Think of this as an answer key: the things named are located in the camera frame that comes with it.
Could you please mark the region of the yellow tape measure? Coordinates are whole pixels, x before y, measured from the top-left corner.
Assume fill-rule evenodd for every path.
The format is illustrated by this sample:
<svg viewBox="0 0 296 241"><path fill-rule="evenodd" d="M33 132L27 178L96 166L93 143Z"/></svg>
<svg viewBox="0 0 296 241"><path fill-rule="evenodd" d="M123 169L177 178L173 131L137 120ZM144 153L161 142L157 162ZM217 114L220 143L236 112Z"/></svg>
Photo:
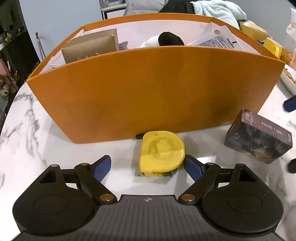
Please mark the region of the yellow tape measure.
<svg viewBox="0 0 296 241"><path fill-rule="evenodd" d="M137 134L142 140L138 172L135 176L172 177L185 158L185 144L175 133L169 131L150 131Z"/></svg>

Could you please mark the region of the brown cardboard box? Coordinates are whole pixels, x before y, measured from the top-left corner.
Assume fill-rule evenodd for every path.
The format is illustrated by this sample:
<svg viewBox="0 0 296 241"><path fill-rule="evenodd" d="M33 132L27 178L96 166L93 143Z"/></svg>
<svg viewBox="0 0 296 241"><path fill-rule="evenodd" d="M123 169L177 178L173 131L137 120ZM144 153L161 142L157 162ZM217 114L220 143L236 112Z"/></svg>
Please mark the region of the brown cardboard box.
<svg viewBox="0 0 296 241"><path fill-rule="evenodd" d="M65 63L119 51L117 29L90 33L72 39L62 48Z"/></svg>

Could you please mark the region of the white plate of fries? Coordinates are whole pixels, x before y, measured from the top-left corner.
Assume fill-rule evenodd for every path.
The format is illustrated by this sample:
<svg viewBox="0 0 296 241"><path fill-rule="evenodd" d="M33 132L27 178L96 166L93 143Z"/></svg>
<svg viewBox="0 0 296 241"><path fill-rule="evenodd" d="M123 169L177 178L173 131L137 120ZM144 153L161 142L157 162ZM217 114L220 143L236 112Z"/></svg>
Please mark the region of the white plate of fries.
<svg viewBox="0 0 296 241"><path fill-rule="evenodd" d="M295 70L287 64L285 64L285 67L280 75L283 85L292 95L296 95L295 74Z"/></svg>

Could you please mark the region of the dark photo card box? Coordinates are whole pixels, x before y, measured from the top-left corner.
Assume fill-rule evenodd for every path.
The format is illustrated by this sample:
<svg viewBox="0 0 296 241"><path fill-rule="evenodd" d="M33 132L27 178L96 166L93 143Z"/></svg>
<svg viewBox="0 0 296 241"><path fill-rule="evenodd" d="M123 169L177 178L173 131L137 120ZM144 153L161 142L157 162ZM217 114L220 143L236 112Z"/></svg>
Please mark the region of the dark photo card box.
<svg viewBox="0 0 296 241"><path fill-rule="evenodd" d="M243 108L227 131L224 145L271 164L289 151L293 142L290 131Z"/></svg>

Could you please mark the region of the yellow mug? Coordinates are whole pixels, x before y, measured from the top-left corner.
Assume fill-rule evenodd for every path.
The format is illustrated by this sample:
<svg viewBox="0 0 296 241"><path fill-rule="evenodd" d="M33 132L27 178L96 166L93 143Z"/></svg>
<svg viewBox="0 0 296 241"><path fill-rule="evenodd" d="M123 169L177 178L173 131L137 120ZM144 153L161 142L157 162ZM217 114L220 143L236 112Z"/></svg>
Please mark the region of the yellow mug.
<svg viewBox="0 0 296 241"><path fill-rule="evenodd" d="M264 41L264 47L269 50L274 56L277 58L281 58L282 54L282 45L273 40L270 37L267 37L266 40Z"/></svg>

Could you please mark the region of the white paper bag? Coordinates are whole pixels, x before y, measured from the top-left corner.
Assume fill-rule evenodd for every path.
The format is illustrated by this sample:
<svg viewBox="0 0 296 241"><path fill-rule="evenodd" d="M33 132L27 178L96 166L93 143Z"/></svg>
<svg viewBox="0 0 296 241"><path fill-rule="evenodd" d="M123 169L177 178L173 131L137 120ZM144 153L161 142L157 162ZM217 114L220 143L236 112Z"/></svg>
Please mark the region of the white paper bag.
<svg viewBox="0 0 296 241"><path fill-rule="evenodd" d="M290 24L286 28L286 36L283 44L283 61L295 69L295 9L290 8Z"/></svg>

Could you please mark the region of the yellow snack container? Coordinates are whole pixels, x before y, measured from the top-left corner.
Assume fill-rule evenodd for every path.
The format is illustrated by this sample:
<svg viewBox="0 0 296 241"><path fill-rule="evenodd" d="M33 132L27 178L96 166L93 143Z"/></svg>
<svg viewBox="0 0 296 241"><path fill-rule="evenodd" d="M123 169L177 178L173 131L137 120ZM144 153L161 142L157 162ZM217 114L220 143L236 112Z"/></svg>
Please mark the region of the yellow snack container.
<svg viewBox="0 0 296 241"><path fill-rule="evenodd" d="M266 30L262 29L261 27L257 26L253 22L239 22L241 32L247 34L248 36L252 37L258 41L264 41L269 34Z"/></svg>

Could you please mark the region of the white printed packet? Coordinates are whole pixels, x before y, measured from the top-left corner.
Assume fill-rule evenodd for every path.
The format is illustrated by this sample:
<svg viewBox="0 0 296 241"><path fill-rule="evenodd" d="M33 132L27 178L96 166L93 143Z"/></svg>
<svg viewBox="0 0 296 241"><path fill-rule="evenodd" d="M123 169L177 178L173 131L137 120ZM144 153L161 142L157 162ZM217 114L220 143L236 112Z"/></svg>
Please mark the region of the white printed packet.
<svg viewBox="0 0 296 241"><path fill-rule="evenodd" d="M187 46L215 47L244 51L229 28L225 25L213 27L210 33L188 43Z"/></svg>

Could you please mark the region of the orange storage box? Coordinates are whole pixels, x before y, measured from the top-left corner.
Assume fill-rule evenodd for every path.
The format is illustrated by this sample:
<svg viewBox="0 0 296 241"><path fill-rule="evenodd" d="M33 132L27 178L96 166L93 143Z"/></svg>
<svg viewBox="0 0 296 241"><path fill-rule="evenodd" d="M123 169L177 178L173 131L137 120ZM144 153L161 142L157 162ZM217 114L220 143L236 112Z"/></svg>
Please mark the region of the orange storage box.
<svg viewBox="0 0 296 241"><path fill-rule="evenodd" d="M27 83L74 143L175 133L231 123L242 108L258 112L284 62L240 30L229 27L244 51L187 46L221 20L177 13L130 15L80 27L34 70ZM117 29L128 49L60 64L61 49L80 34ZM162 32L184 46L139 48Z"/></svg>

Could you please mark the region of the light blue fluffy towel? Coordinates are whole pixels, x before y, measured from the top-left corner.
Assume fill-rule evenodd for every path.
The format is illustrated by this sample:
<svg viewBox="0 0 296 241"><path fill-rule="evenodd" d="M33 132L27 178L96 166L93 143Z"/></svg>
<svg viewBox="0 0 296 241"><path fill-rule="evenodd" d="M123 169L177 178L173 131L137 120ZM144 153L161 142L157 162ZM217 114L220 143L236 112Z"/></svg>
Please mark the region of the light blue fluffy towel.
<svg viewBox="0 0 296 241"><path fill-rule="evenodd" d="M241 7L231 1L191 1L196 15L210 16L239 29L239 21L247 19Z"/></svg>

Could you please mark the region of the black and white plush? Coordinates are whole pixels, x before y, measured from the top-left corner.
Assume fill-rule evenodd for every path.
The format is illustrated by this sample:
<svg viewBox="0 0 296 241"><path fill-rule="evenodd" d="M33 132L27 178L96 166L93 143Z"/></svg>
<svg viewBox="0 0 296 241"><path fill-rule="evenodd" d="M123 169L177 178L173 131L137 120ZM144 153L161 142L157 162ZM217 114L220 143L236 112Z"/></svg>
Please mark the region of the black and white plush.
<svg viewBox="0 0 296 241"><path fill-rule="evenodd" d="M184 46L182 39L171 32L162 32L160 35L150 37L143 42L139 48L159 47L159 46Z"/></svg>

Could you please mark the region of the black garment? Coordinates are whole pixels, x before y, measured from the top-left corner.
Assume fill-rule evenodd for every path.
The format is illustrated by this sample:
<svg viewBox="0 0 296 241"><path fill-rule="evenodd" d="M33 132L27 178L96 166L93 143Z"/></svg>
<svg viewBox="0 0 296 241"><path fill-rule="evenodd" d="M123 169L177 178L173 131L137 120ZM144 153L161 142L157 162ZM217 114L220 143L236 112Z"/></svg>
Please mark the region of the black garment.
<svg viewBox="0 0 296 241"><path fill-rule="evenodd" d="M195 14L190 0L169 0L159 13Z"/></svg>

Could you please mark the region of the white desk with shelf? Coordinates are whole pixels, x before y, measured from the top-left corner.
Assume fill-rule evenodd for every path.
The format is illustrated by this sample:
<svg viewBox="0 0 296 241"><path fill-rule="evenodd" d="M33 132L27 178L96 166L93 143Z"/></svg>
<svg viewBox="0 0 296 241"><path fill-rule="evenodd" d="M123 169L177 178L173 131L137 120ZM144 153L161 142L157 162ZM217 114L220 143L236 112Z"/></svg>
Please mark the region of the white desk with shelf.
<svg viewBox="0 0 296 241"><path fill-rule="evenodd" d="M112 2L107 8L101 8L102 18L104 20L124 16L127 3Z"/></svg>

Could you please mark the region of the grey quilted cushion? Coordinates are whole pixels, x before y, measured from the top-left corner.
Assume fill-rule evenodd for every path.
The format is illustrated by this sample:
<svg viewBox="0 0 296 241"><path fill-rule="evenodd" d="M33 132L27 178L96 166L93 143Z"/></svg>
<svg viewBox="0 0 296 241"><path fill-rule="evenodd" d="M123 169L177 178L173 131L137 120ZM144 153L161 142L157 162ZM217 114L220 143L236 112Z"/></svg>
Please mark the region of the grey quilted cushion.
<svg viewBox="0 0 296 241"><path fill-rule="evenodd" d="M167 3L168 0L132 0L127 3L125 16L158 13Z"/></svg>

